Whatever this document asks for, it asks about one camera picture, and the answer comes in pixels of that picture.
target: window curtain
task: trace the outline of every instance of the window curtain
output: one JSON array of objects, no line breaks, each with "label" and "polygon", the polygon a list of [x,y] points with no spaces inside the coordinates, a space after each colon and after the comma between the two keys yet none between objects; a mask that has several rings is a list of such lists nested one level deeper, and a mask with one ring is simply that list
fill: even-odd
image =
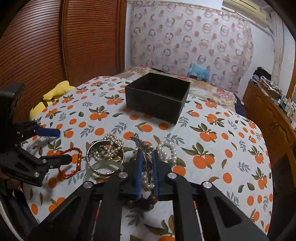
[{"label": "window curtain", "polygon": [[198,65],[209,84],[237,93],[253,56],[251,28],[241,16],[184,3],[133,2],[131,65],[186,76]]},{"label": "window curtain", "polygon": [[276,85],[279,85],[281,65],[284,56],[284,25],[282,19],[275,11],[271,12],[271,21],[274,40],[274,67],[272,69],[271,80],[273,80]]}]

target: yellow pillow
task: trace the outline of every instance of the yellow pillow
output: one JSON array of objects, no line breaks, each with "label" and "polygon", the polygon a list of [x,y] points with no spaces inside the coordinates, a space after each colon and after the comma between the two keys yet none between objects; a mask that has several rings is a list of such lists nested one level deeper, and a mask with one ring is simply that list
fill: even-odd
[{"label": "yellow pillow", "polygon": [[55,96],[61,96],[69,91],[75,89],[74,86],[70,86],[69,81],[65,80],[61,83],[58,83],[54,89],[43,96],[43,100],[50,101]]},{"label": "yellow pillow", "polygon": [[[58,83],[54,89],[46,93],[43,96],[43,100],[46,101],[48,106],[50,106],[52,104],[52,99],[57,100],[58,98],[60,98],[61,96],[73,89],[75,89],[75,87],[70,86],[69,81],[65,80],[61,83]],[[33,120],[36,117],[36,115],[38,115],[45,108],[46,107],[43,102],[38,103],[38,105],[36,105],[30,111],[30,120]]]}]

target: silver screw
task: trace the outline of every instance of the silver screw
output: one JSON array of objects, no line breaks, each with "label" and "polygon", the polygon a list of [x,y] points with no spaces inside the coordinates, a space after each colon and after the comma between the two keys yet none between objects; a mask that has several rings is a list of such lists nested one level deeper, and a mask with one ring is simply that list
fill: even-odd
[{"label": "silver screw", "polygon": [[175,179],[175,178],[177,177],[177,174],[174,173],[174,172],[170,172],[170,173],[168,174],[168,177],[169,177],[170,179]]},{"label": "silver screw", "polygon": [[203,184],[202,184],[205,188],[211,188],[212,186],[213,186],[213,184],[211,183],[211,182],[204,182]]},{"label": "silver screw", "polygon": [[92,182],[90,182],[90,181],[85,182],[85,183],[83,184],[83,187],[84,187],[84,188],[91,188],[91,187],[92,187]]},{"label": "silver screw", "polygon": [[127,178],[128,177],[128,174],[126,172],[121,172],[121,173],[118,174],[118,176],[120,178]]}]

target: wall-mounted air conditioner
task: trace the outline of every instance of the wall-mounted air conditioner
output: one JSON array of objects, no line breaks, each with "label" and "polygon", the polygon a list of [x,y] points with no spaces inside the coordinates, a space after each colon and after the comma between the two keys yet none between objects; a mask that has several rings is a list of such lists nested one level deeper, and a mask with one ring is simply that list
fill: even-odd
[{"label": "wall-mounted air conditioner", "polygon": [[266,12],[249,0],[223,0],[222,5],[250,18],[264,28],[269,26]]}]

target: open black box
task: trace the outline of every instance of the open black box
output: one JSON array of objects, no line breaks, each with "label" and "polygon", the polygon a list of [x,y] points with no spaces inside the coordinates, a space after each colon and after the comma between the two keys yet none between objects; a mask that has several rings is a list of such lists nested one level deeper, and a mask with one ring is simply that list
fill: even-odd
[{"label": "open black box", "polygon": [[176,124],[190,88],[190,82],[148,73],[125,87],[126,106]]}]

